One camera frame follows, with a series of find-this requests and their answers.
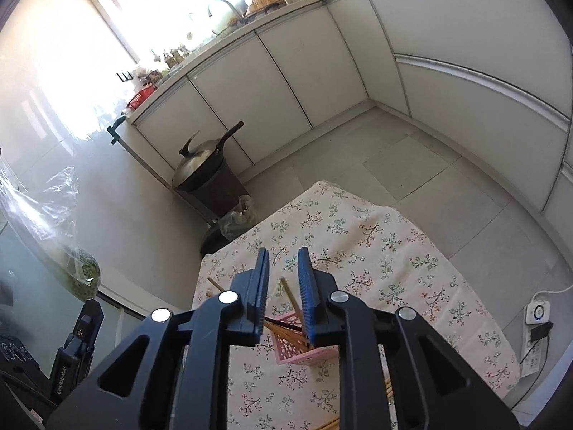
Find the white wall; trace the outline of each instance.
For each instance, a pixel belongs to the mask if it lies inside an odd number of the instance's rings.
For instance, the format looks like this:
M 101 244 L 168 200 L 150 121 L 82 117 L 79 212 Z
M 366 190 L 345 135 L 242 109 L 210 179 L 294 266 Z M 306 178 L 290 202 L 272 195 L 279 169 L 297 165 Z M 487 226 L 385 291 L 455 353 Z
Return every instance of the white wall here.
M 132 65 L 89 0 L 22 0 L 0 33 L 2 156 L 29 191 L 75 166 L 77 237 L 104 284 L 190 307 L 206 225 L 105 131 L 134 95 L 115 74 Z

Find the kitchen cabinet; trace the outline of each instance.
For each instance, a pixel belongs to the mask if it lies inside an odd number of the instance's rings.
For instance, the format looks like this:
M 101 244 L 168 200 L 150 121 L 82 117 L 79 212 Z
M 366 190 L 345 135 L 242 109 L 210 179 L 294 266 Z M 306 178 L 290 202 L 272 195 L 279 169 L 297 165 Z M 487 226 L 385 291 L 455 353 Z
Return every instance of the kitchen cabinet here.
M 564 164 L 543 212 L 573 254 L 573 169 Z
M 288 144 L 310 123 L 262 42 L 251 34 L 190 74 L 191 81 L 253 162 Z
M 324 6 L 257 31 L 313 126 L 367 99 L 350 52 Z
M 571 116 L 571 46 L 545 0 L 372 2 L 395 54 L 480 71 Z
M 136 126 L 174 168 L 182 158 L 178 151 L 194 133 L 199 131 L 191 148 L 206 140 L 219 139 L 227 131 L 187 78 L 161 96 L 138 118 Z M 225 157 L 234 173 L 253 164 L 233 139 L 225 143 Z
M 565 161 L 570 167 L 573 167 L 573 134 L 569 134 L 569 145 L 565 153 Z
M 388 40 L 369 0 L 333 0 L 330 11 L 372 100 L 409 114 Z
M 568 119 L 475 71 L 423 58 L 396 61 L 412 117 L 497 170 L 541 211 L 561 164 Z

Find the plastic wrap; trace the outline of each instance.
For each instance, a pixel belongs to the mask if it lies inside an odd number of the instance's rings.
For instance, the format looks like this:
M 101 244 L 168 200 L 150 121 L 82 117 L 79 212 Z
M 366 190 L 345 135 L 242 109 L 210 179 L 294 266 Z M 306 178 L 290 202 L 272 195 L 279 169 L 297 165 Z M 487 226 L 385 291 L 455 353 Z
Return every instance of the plastic wrap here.
M 42 192 L 22 192 L 0 158 L 0 209 L 22 242 L 80 300 L 100 285 L 96 260 L 76 244 L 78 182 L 74 168 L 53 176 Z
M 234 241 L 240 235 L 259 223 L 259 216 L 250 195 L 239 197 L 239 203 L 219 219 L 219 230 L 229 241 Z

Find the wok handle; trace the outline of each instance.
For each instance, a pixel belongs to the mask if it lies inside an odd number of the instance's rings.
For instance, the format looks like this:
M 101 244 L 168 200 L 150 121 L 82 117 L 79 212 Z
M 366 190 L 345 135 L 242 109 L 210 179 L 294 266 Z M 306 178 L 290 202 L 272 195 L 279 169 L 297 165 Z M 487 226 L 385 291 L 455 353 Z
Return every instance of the wok handle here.
M 185 142 L 185 145 L 178 152 L 179 155 L 183 155 L 185 158 L 189 158 L 191 156 L 191 152 L 189 151 L 189 144 L 191 143 L 191 141 L 193 139 L 195 139 L 195 136 L 197 136 L 197 134 L 199 134 L 199 133 L 200 133 L 200 131 L 198 130 L 196 133 L 193 134 L 193 136 L 189 137 L 189 140 L 187 142 Z
M 236 125 L 234 125 L 231 129 L 229 129 L 219 140 L 219 143 L 217 144 L 217 150 L 221 150 L 223 148 L 223 145 L 225 144 L 225 141 L 229 137 L 231 137 L 234 133 L 236 133 L 239 129 L 241 129 L 244 125 L 245 123 L 239 121 Z

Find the pink basket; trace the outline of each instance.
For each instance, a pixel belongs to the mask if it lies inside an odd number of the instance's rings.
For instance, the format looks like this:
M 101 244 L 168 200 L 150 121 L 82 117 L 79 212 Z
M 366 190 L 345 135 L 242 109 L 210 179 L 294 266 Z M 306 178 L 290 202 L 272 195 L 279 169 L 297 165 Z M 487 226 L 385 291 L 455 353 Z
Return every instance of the pink basket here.
M 300 319 L 295 312 L 288 312 L 275 317 L 275 319 L 291 325 L 301 325 Z M 274 355 L 279 365 L 283 363 L 313 365 L 338 354 L 337 346 L 317 347 L 311 351 L 303 352 L 297 344 L 290 343 L 286 338 L 276 335 L 273 331 L 270 331 L 270 337 L 273 339 Z

